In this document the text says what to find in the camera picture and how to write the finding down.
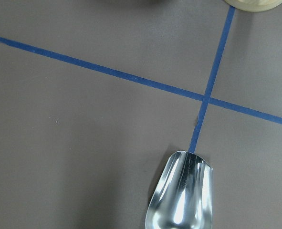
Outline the wooden cup stand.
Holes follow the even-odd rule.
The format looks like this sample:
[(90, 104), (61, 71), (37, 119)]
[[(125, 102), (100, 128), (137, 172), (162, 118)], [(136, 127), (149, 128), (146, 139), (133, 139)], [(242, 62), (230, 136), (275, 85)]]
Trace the wooden cup stand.
[(224, 0), (230, 6), (248, 12), (262, 12), (276, 8), (282, 0)]

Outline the steel ice scoop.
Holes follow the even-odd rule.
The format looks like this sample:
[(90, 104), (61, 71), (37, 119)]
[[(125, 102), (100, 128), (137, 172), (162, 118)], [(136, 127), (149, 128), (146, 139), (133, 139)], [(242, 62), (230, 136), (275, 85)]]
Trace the steel ice scoop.
[(173, 153), (161, 174), (145, 219), (147, 229), (211, 229), (213, 168), (200, 156)]

